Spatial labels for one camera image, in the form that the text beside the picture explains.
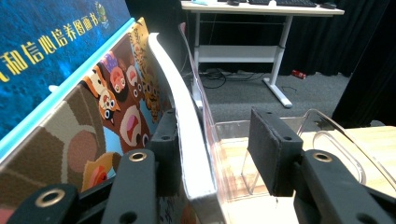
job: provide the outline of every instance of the white metal desk frame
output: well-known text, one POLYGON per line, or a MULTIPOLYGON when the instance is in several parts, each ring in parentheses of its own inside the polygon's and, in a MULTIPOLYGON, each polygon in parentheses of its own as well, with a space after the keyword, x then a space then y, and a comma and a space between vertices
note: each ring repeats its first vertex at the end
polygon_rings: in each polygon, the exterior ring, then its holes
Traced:
MULTIPOLYGON (((226 3, 203 6, 187 1, 182 1, 181 4, 183 9, 196 14, 194 60, 197 68, 199 63, 273 63, 271 77, 263 81, 286 108, 292 107, 292 103, 276 86, 276 78, 293 16, 330 17, 344 14, 344 10, 321 7, 270 7, 249 3, 240 3, 238 7, 226 3), (205 46, 199 44, 201 13, 275 15, 286 16, 286 20, 278 46, 205 46)), ((192 96, 198 105, 202 105, 199 90, 194 82, 192 82, 192 96)))

